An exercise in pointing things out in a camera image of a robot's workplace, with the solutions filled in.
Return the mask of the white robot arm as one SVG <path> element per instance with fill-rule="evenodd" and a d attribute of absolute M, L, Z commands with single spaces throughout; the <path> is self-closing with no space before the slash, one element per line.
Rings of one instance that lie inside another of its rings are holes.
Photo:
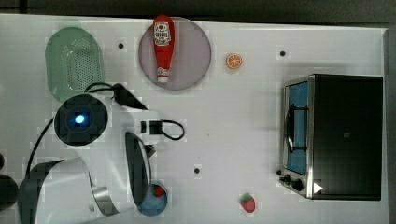
<path fill-rule="evenodd" d="M 84 224 L 141 206 L 149 193 L 147 146 L 160 141 L 155 111 L 98 94 L 73 96 L 49 128 L 72 159 L 39 163 L 23 179 L 21 224 Z"/>

